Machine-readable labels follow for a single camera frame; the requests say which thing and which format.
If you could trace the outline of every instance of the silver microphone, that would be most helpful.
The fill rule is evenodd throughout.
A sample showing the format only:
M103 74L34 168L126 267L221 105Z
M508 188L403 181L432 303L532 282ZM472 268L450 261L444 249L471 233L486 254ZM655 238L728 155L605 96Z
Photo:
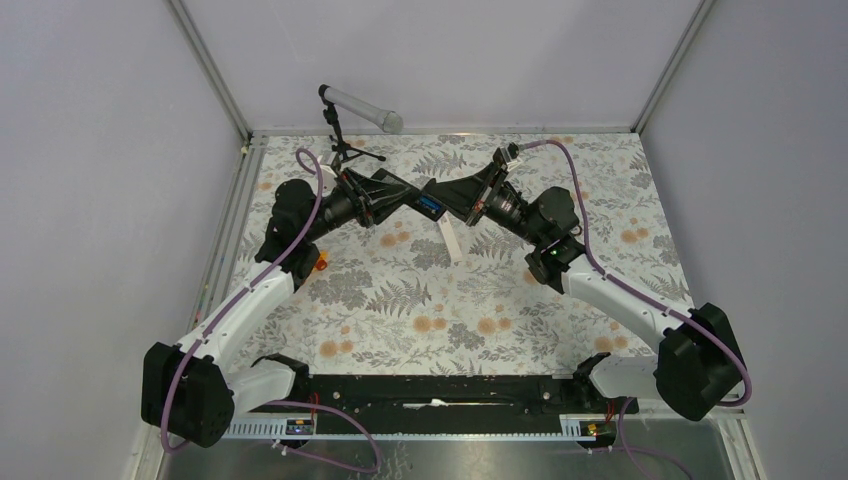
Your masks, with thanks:
M386 133L397 134L403 130L403 119L393 111L377 108L370 103L365 103L356 97L351 97L327 85L321 85L321 88L318 89L318 94L324 100L332 102L377 125L380 130Z

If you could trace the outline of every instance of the purple cable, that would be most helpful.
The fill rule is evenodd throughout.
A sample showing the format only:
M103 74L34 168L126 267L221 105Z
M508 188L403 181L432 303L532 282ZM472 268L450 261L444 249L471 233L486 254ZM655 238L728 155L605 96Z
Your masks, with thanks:
M300 241L303 240L303 237L306 236L306 232L309 230L309 227L312 226L312 222L315 220L315 216L318 215L318 208L321 206L322 199L321 192L324 191L324 176L321 173L321 166L318 163L318 158L313 155L312 152L310 152L309 150L305 148L298 148L295 152L295 158L297 159L297 162L300 163L301 166L303 166L303 162L300 159L301 153L305 153L306 156L308 156L312 160L312 163L315 165L314 173L315 176L318 177L318 195L315 196L315 204L312 205L312 212L309 213L309 218L306 219L306 223L303 225L303 228L300 230L300 233L297 234L297 237L294 238L292 243L285 249L285 251L283 251L282 254L280 254L279 257L277 257L276 260L274 260L271 265L268 266L268 268L263 270L262 273L260 273L256 276L256 278L250 281L251 288L255 287L259 282L264 280L265 277L267 277L274 270L274 268L279 266L280 263L282 263L282 261L289 256L292 250L294 250L295 247L297 247L297 245L300 243ZM203 329L203 338L208 337L209 334L211 334L212 331L215 330L215 327L218 326L218 324L221 322L221 319L223 319L227 315L227 313L229 313L229 311L232 310L233 307L235 307L239 300L241 300L242 298L244 298L245 295L247 295L247 293L248 288L242 288L235 296L233 296L233 298L230 299L229 302L227 302L226 305L224 305L221 311L219 311L218 314L215 315L215 318L212 319L211 322L209 322L209 325L205 329ZM183 441L176 447L171 446L170 442L168 441L168 421L171 418L171 407L174 404L174 395L177 393L177 385L179 385L180 383L180 377L182 377L189 360L194 356L194 353L197 351L197 349L200 348L200 344L200 339L195 340L194 344L192 344L192 346L183 356L183 359L180 361L179 365L177 365L177 371L174 373L174 378L171 380L171 385L170 387L168 387L168 394L165 396L165 405L163 406L162 411L162 422L160 422L159 424L159 438L162 442L162 448L165 450L166 453L179 452L188 445L187 441Z
M747 403L748 400L751 398L751 391L752 391L751 376L748 374L748 369L745 368L745 365L742 363L742 360L740 360L739 357L737 357L736 354L733 353L733 351L730 350L730 348L727 345L724 344L724 342L719 340L718 337L716 337L715 335L710 333L704 327L698 325L698 323L695 322L694 320L692 320L691 318L689 318L688 315L681 313L681 312L678 312L676 310L672 310L668 306L663 305L658 300L656 300L656 299L654 299L654 298L652 298L648 295L645 295L644 293L640 292L639 290L636 290L632 286L628 285L625 281L616 277L614 274L607 273L607 271L601 266L601 264L598 263L598 261L595 259L595 256L592 254L591 247L589 246L589 215L586 212L586 206L583 204L583 194L580 191L580 184L577 183L577 169L574 167L574 160L571 158L571 154L568 153L568 149L565 148L565 145L563 145L562 143L560 143L556 140L537 140L535 142L525 143L524 145L520 146L519 149L520 150L527 150L527 149L536 148L536 147L539 147L539 146L542 146L542 145L545 145L545 144L556 145L565 154L565 158L568 159L568 167L571 169L571 179L574 182L575 196L577 197L577 203L580 206L580 214L583 217L583 243L585 244L585 247L586 247L586 258L589 260L589 263L592 265L592 268L597 270L598 273L600 273L601 275L606 275L606 278L609 281L611 281L612 283L617 285L622 290L626 291L630 295L633 295L634 297L638 298L639 300L642 300L643 302L645 302L648 305L656 308L657 310L660 310L660 311L668 310L669 315L680 320L681 322L685 323L686 325L689 325L690 327L694 328L698 333L700 333L701 335L706 337L707 340L709 340L710 342L715 344L715 346L718 347L718 349L721 350L721 352L724 353L727 356L727 358L730 359L730 361L733 363L733 365L736 367L736 369L739 370L739 374L742 376L742 383L745 385L745 392L742 394L742 396L740 398L738 398L737 400L729 401L729 402L721 401L721 402L718 402L718 405L720 405L722 407L738 407L740 405L744 405L745 403Z
M664 458L664 459L668 460L669 462L677 465L677 468L682 470L683 473L685 473L686 476L689 477L690 480L694 479L695 476L692 475L692 471L689 470L688 468L686 468L686 465L683 465L683 463L680 460L672 457L671 455L660 452L659 450L651 450L651 449L648 449L648 448L631 447L630 445L627 444L627 438L624 436L624 412L627 411L627 407L630 405L630 402L632 402L633 400L635 400L635 399L633 397L630 397L624 402L624 405L621 406L621 411L618 413L618 420L615 422L616 428L618 428L618 437L621 439L621 447L620 448L627 453L627 456L630 457L630 461L633 462L633 465L636 465L636 468L638 468L639 471L642 472L642 475L650 478L651 480L656 480L656 477L654 477L653 475L648 473L648 471L645 470L642 467L642 464L637 462L636 458L633 456L633 453L648 453L649 455L654 455L654 456L657 456L657 457Z
M347 420L348 423L356 427L357 430L362 432L363 435L365 435L365 438L368 440L368 443L371 444L371 448L374 450L375 461L373 467L365 468L343 463L338 460L333 460L332 458L327 458L323 455L317 455L315 453L304 452L297 449L286 449L285 452L294 453L295 455L300 455L302 457L318 460L319 462L329 463L330 465L335 465L337 467L345 468L347 470L352 470L354 472L359 473L377 473L380 470L380 467L383 465L383 452L380 451L380 447L377 445L377 441L374 440L374 437L372 437L367 430L365 430L365 427L363 427L362 424L354 420L350 415L344 413L343 411L333 407L319 405L317 403L292 402L289 400L275 400L273 402L268 402L265 405L277 407L314 408L316 410L324 410L325 412L330 412L332 414L342 417L343 419Z
M690 480L695 478L695 476L692 474L692 471L689 470L686 467L686 465L683 465L683 463L681 463L680 460L672 457L671 455L660 452L659 450L652 450L650 448L630 447L630 450L633 453L641 453L642 455L651 455L653 457L662 458L663 460L668 460L669 462L671 462L675 466L677 466L677 468L679 468L680 471L682 471L684 474L686 474L686 476L688 476L690 478ZM597 453L619 453L619 452L624 451L624 447L612 447L611 449L610 448L593 448L593 449L591 449L591 451L592 451L593 455L597 454ZM565 455L588 455L588 453L586 453L586 452L587 452L587 450L580 449L580 450L562 450L562 451L559 451L557 453L561 453L561 454L565 454Z

